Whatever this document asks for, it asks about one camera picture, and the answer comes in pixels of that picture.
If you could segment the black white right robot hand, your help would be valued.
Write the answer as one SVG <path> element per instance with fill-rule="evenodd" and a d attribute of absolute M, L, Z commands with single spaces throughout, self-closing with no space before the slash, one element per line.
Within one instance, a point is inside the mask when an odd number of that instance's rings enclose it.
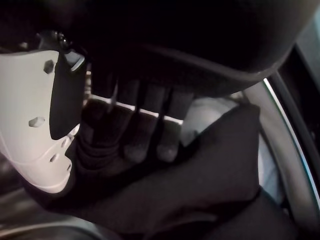
<path fill-rule="evenodd" d="M 142 78 L 224 95 L 273 72 L 317 0 L 3 0 L 0 152 L 32 186 L 61 192 L 79 129 L 88 62 L 107 79 Z"/>

